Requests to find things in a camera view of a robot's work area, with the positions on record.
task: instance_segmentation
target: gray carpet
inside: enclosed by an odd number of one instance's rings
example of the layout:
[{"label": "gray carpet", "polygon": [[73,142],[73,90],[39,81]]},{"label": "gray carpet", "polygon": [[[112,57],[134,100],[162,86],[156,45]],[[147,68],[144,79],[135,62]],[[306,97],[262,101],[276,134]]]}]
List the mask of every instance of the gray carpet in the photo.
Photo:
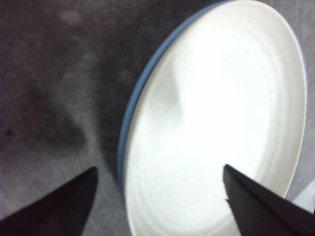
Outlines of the gray carpet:
[{"label": "gray carpet", "polygon": [[[1,0],[1,216],[88,167],[85,236],[130,235],[116,182],[120,125],[146,62],[211,0]],[[295,29],[308,68],[306,132],[287,198],[315,178],[315,0],[264,0]]]}]

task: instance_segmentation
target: white object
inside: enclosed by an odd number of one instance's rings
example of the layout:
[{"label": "white object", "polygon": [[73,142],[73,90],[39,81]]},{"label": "white object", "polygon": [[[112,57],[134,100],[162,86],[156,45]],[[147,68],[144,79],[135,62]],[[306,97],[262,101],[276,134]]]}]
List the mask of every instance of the white object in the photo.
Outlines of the white object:
[{"label": "white object", "polygon": [[284,197],[306,113],[301,51],[284,18],[229,1],[191,24],[153,69],[125,150],[134,236],[236,236],[222,182],[230,164]]},{"label": "white object", "polygon": [[315,209],[315,179],[304,189],[299,196],[293,201],[300,208],[314,213]]}]

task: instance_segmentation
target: dark stain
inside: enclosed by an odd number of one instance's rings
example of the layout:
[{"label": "dark stain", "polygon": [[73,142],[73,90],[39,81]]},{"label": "dark stain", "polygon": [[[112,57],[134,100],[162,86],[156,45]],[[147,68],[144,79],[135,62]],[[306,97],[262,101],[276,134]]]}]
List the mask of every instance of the dark stain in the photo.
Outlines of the dark stain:
[{"label": "dark stain", "polygon": [[12,130],[11,129],[6,130],[5,135],[9,136],[9,137],[12,137],[13,136]]}]

